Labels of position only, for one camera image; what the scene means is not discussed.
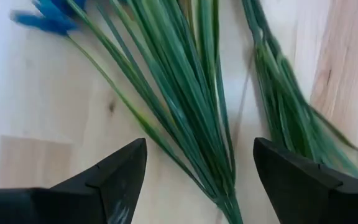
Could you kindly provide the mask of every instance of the wooden surface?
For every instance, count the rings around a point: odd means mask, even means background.
[[[358,145],[358,1],[264,0],[263,5],[305,96]],[[61,37],[15,25],[9,20],[12,9],[34,7],[29,0],[0,1],[0,187],[50,187],[145,136],[74,47]],[[97,52],[83,35],[75,38]],[[240,0],[221,1],[224,87],[244,223],[278,223],[252,158],[254,138],[268,134],[251,52]],[[103,65],[147,111],[114,63]],[[134,224],[226,223],[149,139],[147,146]]]

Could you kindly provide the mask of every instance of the blue flower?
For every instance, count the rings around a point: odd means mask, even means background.
[[[85,7],[85,1],[75,0],[82,9]],[[75,15],[75,12],[66,0],[34,0],[33,4],[41,12],[41,15],[26,11],[14,11],[12,20],[25,26],[36,27],[45,32],[59,35],[68,35],[69,30],[77,28],[70,18]]]

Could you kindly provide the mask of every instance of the black plastic object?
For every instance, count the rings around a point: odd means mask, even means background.
[[[137,139],[51,189],[0,189],[0,223],[131,223],[146,160]]]
[[[254,160],[282,224],[358,223],[358,180],[257,138]]]

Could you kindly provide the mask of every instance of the artificial plant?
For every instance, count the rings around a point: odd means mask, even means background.
[[[132,39],[123,40],[116,21],[95,0],[116,41],[88,17],[83,2],[38,0],[34,3],[42,15],[16,12],[14,20],[66,37],[102,74],[143,130],[220,208],[229,223],[242,223],[234,187],[236,162],[219,55],[219,1],[128,0],[132,20],[118,0],[109,0]],[[136,110],[97,61],[70,37],[69,31],[78,28],[70,19],[74,15],[93,31],[116,61],[168,133],[168,139]],[[146,71],[140,69],[127,48],[128,41],[135,43],[147,65]],[[146,73],[151,74],[157,90],[150,87]]]
[[[257,79],[272,141],[358,178],[357,166],[339,143],[357,151],[358,148],[305,100],[260,1],[242,0],[242,3],[254,40]]]

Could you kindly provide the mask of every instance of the wood grain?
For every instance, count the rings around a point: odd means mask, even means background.
[[[303,94],[358,144],[358,1],[264,0],[262,4]],[[220,6],[224,89],[244,222],[278,223],[252,157],[254,138],[269,136],[255,85],[252,40],[241,0],[220,1]],[[11,22],[12,9],[35,10],[28,0],[0,2],[0,186],[51,186],[145,136],[73,46],[64,38]],[[107,29],[97,10],[88,12]],[[81,32],[74,38],[148,114],[115,63],[98,53],[100,46]],[[226,222],[148,138],[147,146],[147,170],[134,224]]]
[[[0,138],[0,187],[52,187],[70,176],[72,146],[38,139]]]
[[[358,1],[333,1],[311,103],[358,145]]]

